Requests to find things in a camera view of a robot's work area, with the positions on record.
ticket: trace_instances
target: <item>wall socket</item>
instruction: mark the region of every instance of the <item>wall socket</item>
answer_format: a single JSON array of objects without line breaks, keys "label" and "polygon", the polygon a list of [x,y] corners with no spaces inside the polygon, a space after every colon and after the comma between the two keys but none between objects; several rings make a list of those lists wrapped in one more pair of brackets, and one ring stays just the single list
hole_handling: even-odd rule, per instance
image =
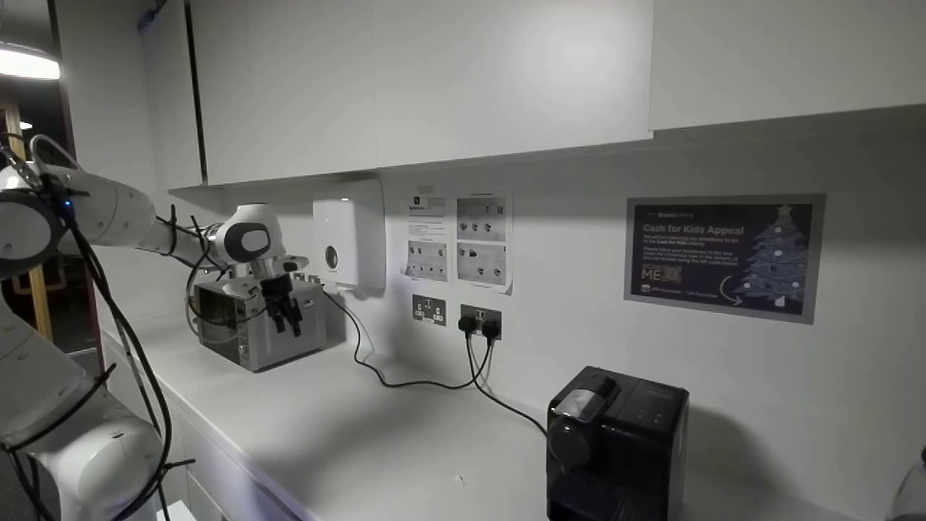
[{"label": "wall socket", "polygon": [[408,240],[405,276],[447,282],[447,242]]},{"label": "wall socket", "polygon": [[410,319],[447,324],[447,300],[428,296],[410,296]]},{"label": "wall socket", "polygon": [[460,242],[458,247],[458,279],[480,284],[507,284],[507,247],[496,242]]},{"label": "wall socket", "polygon": [[460,198],[458,199],[458,237],[460,240],[503,240],[507,237],[507,199],[503,198]]},{"label": "wall socket", "polygon": [[502,328],[502,309],[460,303],[460,319],[463,319],[463,316],[473,316],[473,319],[477,319],[480,324],[489,321],[489,319],[497,321],[497,339],[502,339],[502,329],[503,329],[503,328]]}]

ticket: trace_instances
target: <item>black coffee machine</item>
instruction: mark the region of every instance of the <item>black coffee machine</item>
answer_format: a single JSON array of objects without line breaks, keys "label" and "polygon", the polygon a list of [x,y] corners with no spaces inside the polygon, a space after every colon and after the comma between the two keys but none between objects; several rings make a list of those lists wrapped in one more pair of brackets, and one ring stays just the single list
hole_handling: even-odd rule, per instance
[{"label": "black coffee machine", "polygon": [[549,521],[678,521],[688,390],[584,367],[548,410]]}]

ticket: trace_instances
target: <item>countertop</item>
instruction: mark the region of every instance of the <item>countertop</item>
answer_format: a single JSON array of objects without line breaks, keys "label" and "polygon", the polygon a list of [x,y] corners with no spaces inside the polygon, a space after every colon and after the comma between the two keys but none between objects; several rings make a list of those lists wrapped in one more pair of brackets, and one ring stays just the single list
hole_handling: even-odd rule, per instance
[{"label": "countertop", "polygon": [[[298,519],[542,521],[544,436],[476,390],[386,390],[338,345],[248,373],[185,328],[141,328],[162,386]],[[847,521],[685,468],[682,521]]]}]

